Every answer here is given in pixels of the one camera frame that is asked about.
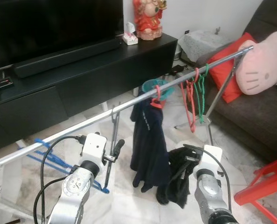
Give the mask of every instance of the hanging clothes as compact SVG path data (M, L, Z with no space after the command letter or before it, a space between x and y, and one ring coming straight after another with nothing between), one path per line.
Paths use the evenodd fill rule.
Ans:
M130 117L135 122L130 167L137 172L132 184L136 188L144 181L143 193L153 186L166 185L171 174L161 127L163 113L150 103L151 99L147 99L136 104Z
M189 175L199 164L201 156L201 148L185 144L169 152L172 177L167 185L157 188L156 198L160 204L165 205L171 201L184 208L190 194Z

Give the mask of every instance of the pink hello kitty pillow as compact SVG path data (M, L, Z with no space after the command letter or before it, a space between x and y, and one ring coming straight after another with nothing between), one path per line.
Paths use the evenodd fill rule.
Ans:
M277 32L266 40L244 42L239 50L253 45L236 71L240 90L247 95L260 93L277 83Z

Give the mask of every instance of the gray sofa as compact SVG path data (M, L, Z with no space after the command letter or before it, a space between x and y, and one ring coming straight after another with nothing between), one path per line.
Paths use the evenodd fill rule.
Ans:
M277 0L264 0L245 32L260 42L275 31L277 31ZM196 67L204 66L217 52L200 57ZM206 108L211 105L217 91L214 81L208 76ZM210 118L255 150L266 161L277 159L277 86L256 95L242 95L229 104L220 99Z

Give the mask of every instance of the dark blue jacket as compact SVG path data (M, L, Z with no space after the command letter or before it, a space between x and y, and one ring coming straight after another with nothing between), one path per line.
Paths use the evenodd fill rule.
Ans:
M162 110L150 105L147 99L133 108L131 120L135 122L133 133L133 153L130 167L137 174L133 186L144 181L141 191L146 192L153 186L165 185L170 180L170 167L162 131Z

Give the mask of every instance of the cable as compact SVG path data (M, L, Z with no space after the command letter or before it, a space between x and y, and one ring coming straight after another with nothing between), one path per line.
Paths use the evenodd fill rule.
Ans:
M217 158L215 158L215 156L213 156L211 153L207 152L206 150L202 149L202 151L206 154L208 154L212 159L215 160L215 162L217 162L217 164L220 166L220 168L222 169L222 171L224 172L224 176L226 177L226 181L227 181L227 188L228 188L228 204L229 204L229 210L230 212L232 212L232 204L231 204L231 188L230 188L230 180L229 180L229 176L225 170L225 168L222 166L222 164L218 161Z
M48 150L46 151L43 159L42 159L42 162L41 162L41 170L40 170L40 185L41 185L41 190L44 188L44 180L43 180L43 177L44 177L44 162L46 160L46 157L48 156L49 152L52 150L52 148L58 144L60 141L64 140L64 139L79 139L79 136L64 136L60 139L58 139L57 141L55 141L49 148ZM42 207L42 212L41 212L41 223L44 224L45 223L45 203L44 203L44 190L42 191L42 199L41 199L41 207Z
M43 195L43 192L44 190L51 184L53 183L56 183L56 182L59 182L59 181L62 181L64 180L66 177L61 177L59 179L56 179L56 180L53 180L51 182L49 182L48 184L46 184L40 191L39 193L37 194L36 198L35 198L35 202L34 202L34 206L33 206L33 217L34 217L34 222L35 224L38 224L38 221L37 221L37 204L38 204L38 201L39 201L39 198L40 198L40 195Z

